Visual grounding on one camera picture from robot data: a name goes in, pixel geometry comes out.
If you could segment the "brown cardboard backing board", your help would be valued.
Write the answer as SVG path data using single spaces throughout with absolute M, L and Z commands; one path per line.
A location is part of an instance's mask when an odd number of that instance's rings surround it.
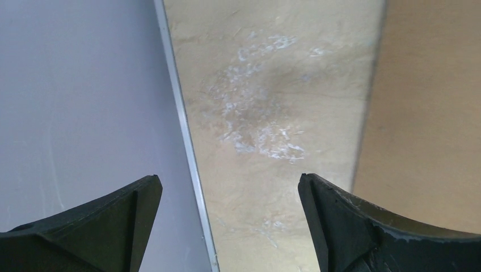
M 480 232 L 480 2 L 388 1 L 353 192 Z

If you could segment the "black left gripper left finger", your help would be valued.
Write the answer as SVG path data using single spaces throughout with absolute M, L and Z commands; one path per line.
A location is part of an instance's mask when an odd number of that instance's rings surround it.
M 2 271 L 139 271 L 162 195 L 158 176 L 1 233 Z

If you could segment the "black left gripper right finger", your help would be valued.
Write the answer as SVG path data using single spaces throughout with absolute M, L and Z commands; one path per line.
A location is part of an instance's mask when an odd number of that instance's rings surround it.
M 299 197 L 321 271 L 479 271 L 480 235 L 385 210 L 302 174 Z

